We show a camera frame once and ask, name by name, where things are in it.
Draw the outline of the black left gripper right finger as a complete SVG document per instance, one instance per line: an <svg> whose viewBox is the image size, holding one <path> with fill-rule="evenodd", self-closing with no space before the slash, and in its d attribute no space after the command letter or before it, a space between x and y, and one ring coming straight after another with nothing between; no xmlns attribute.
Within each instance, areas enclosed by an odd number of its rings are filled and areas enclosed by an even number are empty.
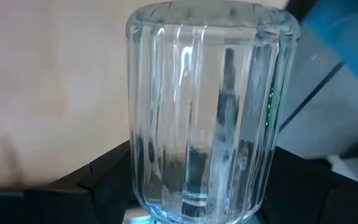
<svg viewBox="0 0 358 224"><path fill-rule="evenodd" d="M258 214L266 224L358 224L358 182L278 147Z"/></svg>

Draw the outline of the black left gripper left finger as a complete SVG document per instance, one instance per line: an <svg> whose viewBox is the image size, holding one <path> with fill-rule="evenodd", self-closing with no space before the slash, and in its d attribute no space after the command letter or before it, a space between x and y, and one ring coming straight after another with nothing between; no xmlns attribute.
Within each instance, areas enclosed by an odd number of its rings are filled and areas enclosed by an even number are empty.
<svg viewBox="0 0 358 224"><path fill-rule="evenodd" d="M131 197L124 142L50 184L0 189L0 224L121 224Z"/></svg>

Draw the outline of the clear square glass jar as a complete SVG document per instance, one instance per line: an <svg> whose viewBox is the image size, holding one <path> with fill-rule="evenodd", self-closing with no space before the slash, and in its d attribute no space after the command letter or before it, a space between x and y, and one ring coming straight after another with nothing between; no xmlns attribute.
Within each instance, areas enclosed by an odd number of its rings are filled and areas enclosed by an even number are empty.
<svg viewBox="0 0 358 224"><path fill-rule="evenodd" d="M127 20L132 186L162 224L261 207L300 26L245 1L179 0Z"/></svg>

